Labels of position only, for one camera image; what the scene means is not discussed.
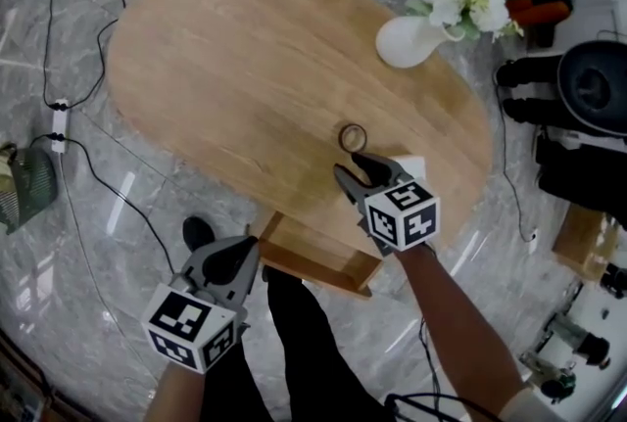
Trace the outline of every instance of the table top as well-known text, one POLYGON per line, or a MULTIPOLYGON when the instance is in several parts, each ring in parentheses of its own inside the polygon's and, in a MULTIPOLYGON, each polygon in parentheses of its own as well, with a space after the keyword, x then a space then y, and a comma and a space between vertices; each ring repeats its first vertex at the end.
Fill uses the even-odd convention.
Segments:
POLYGON ((202 171, 313 231, 378 255, 333 177, 348 122, 367 151, 426 160, 444 244, 492 163, 485 110, 438 54, 409 70, 374 47, 373 0, 132 0, 109 47, 122 115, 202 171))

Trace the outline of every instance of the forearm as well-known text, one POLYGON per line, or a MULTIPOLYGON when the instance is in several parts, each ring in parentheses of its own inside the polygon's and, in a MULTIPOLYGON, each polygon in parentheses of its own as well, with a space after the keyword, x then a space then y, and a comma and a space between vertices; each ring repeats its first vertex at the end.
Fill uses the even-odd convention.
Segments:
POLYGON ((159 381, 144 422, 198 422, 204 393, 203 375, 169 364, 159 381))
POLYGON ((417 247, 398 258, 458 396, 498 415, 524 388, 506 345, 428 249, 417 247))

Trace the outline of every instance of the green basket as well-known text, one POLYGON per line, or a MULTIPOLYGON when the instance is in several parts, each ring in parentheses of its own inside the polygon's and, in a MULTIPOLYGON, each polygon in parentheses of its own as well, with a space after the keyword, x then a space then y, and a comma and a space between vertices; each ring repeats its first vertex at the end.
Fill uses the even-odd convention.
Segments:
POLYGON ((41 149, 17 149, 9 144, 0 150, 12 152, 9 167, 15 192, 0 192, 0 222, 12 234, 57 198, 57 179, 50 158, 41 149))

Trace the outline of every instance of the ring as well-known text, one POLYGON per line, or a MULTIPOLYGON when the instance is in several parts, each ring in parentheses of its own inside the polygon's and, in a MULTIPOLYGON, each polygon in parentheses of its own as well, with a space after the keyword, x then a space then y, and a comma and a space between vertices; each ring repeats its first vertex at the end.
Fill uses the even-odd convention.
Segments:
POLYGON ((351 123, 340 129, 338 142, 343 151, 350 154, 353 152, 361 152, 365 149, 367 141, 367 133, 365 129, 363 129, 363 126, 351 123))

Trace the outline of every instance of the white cable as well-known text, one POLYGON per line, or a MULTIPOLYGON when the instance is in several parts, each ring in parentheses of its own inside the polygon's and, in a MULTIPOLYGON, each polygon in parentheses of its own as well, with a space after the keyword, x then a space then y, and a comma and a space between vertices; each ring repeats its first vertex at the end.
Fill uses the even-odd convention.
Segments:
POLYGON ((91 263, 89 263, 89 258, 87 257, 87 252, 85 251, 85 246, 84 246, 84 244, 82 242, 82 236, 80 235, 80 229, 78 228, 78 219, 76 218, 76 213, 74 212, 74 206, 72 204, 72 198, 70 197, 70 189, 68 188, 68 182, 66 181, 66 174, 64 173, 64 170, 63 170, 63 158, 62 158, 61 154, 59 155, 59 170, 61 171, 61 178, 63 180, 63 184, 64 184, 64 187, 66 189, 66 196, 68 197, 68 203, 70 204, 70 210, 72 212, 72 218, 74 220, 74 225, 76 226, 76 234, 78 235, 78 243, 80 244, 80 250, 82 251, 82 255, 83 255, 84 259, 85 259, 85 264, 87 265, 87 269, 89 271, 89 275, 91 276, 91 280, 92 280, 92 282, 94 284, 94 288, 96 289, 96 294, 98 295, 98 298, 100 299, 100 302, 102 303, 104 308, 107 310, 107 312, 109 313, 109 315, 113 319, 114 323, 116 323, 116 327, 118 328, 118 331, 123 336, 123 338, 126 340, 126 342, 128 344, 128 348, 133 351, 133 353, 135 354, 135 357, 139 361, 139 364, 141 364, 146 369, 146 371, 148 372, 148 375, 150 375, 152 377, 152 379, 155 381, 155 385, 157 385, 159 383, 159 381, 157 380, 157 377, 155 377, 153 375, 153 373, 150 371, 150 369, 148 368, 148 366, 146 366, 144 361, 141 359, 141 356, 139 355, 139 352, 137 352, 137 350, 132 345, 132 343, 128 339, 128 337, 126 337, 126 334, 122 331, 122 329, 120 327, 120 324, 118 323, 118 320, 116 319, 116 316, 111 312, 111 309, 109 308, 109 306, 105 302, 105 299, 103 298, 102 294, 100 293, 100 288, 98 288, 98 283, 96 282, 96 277, 94 276, 94 272, 93 272, 93 270, 91 268, 91 263))

